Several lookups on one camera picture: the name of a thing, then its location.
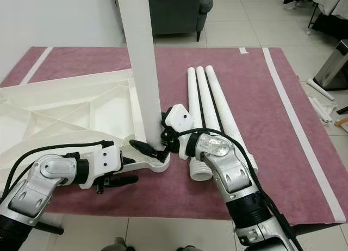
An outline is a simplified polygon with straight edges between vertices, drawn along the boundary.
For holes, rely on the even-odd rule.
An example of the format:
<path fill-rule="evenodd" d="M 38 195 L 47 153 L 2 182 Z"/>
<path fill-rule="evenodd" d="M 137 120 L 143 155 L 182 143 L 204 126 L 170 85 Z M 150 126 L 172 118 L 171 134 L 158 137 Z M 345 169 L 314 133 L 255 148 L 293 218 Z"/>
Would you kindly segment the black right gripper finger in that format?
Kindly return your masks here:
<path fill-rule="evenodd" d="M 147 142 L 142 142 L 140 140 L 129 140 L 129 145 L 134 147 L 141 154 L 152 157 L 155 159 L 166 159 L 167 152 L 164 150 L 157 150 L 152 145 L 147 144 Z"/>

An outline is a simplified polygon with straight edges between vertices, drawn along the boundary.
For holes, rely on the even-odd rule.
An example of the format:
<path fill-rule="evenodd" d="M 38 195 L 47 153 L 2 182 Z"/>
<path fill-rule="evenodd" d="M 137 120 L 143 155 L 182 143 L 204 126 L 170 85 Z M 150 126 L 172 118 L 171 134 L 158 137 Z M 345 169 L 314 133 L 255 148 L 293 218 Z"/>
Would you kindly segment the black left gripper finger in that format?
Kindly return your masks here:
<path fill-rule="evenodd" d="M 139 181 L 138 176 L 111 177 L 108 179 L 109 188 L 120 188 Z"/>

